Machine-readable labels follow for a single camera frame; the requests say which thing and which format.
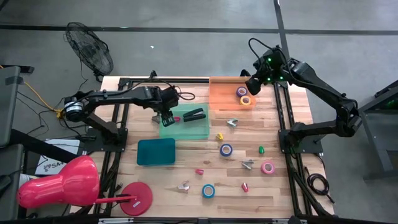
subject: blue tape roll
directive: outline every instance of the blue tape roll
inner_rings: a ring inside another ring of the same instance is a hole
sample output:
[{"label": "blue tape roll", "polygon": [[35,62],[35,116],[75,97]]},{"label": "blue tape roll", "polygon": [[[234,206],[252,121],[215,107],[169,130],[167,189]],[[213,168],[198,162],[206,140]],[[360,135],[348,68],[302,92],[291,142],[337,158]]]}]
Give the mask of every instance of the blue tape roll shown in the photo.
[{"label": "blue tape roll", "polygon": [[[206,194],[206,189],[207,188],[211,188],[212,192],[211,194]],[[216,193],[216,189],[211,185],[211,184],[206,184],[203,186],[203,188],[201,189],[201,194],[205,197],[205,198],[212,198],[214,197],[214,194]]]},{"label": "blue tape roll", "polygon": [[[224,148],[224,147],[229,148],[229,149],[230,149],[229,152],[224,152],[224,151],[223,151],[223,148]],[[220,154],[221,154],[222,156],[230,156],[230,155],[232,154],[232,146],[231,146],[230,144],[223,144],[223,145],[220,147]]]},{"label": "blue tape roll", "polygon": [[242,97],[242,96],[246,96],[248,94],[248,89],[241,86],[236,90],[236,96],[238,97]]}]

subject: purple tape roll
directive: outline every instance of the purple tape roll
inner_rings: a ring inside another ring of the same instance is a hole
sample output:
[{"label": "purple tape roll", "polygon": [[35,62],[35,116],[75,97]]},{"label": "purple tape roll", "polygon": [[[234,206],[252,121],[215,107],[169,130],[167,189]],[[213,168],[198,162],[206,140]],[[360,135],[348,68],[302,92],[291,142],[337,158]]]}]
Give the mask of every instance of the purple tape roll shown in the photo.
[{"label": "purple tape roll", "polygon": [[238,97],[246,96],[248,94],[248,89],[241,86],[236,90],[236,95]]}]

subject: yellow tape roll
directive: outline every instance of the yellow tape roll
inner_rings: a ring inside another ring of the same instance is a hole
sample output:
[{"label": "yellow tape roll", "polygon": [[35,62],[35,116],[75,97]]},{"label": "yellow tape roll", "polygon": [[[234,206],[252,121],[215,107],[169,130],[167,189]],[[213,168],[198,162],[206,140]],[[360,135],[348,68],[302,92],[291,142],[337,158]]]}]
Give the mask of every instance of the yellow tape roll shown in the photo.
[{"label": "yellow tape roll", "polygon": [[251,104],[251,99],[248,96],[242,96],[241,97],[241,105],[247,106]]}]

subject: pink tape roll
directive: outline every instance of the pink tape roll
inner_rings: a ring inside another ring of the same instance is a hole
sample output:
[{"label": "pink tape roll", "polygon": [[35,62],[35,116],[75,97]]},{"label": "pink tape roll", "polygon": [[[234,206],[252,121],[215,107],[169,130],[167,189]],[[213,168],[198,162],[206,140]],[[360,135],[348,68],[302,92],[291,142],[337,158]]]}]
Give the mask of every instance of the pink tape roll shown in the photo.
[{"label": "pink tape roll", "polygon": [[[266,165],[271,166],[271,170],[266,169]],[[274,167],[274,164],[273,164],[271,161],[264,161],[264,162],[261,164],[261,172],[263,172],[263,173],[265,173],[265,174],[271,174],[271,173],[273,173],[274,171],[275,171],[275,167]]]}]

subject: orange transparent tray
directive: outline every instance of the orange transparent tray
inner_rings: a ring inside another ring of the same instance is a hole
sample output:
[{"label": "orange transparent tray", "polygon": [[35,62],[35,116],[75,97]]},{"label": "orange transparent tray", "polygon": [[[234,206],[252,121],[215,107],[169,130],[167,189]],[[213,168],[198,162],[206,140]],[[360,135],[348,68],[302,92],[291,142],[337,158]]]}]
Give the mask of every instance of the orange transparent tray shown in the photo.
[{"label": "orange transparent tray", "polygon": [[256,99],[248,93],[251,104],[240,104],[240,97],[236,90],[243,86],[249,77],[210,77],[209,79],[209,104],[213,110],[252,110],[256,106]]}]

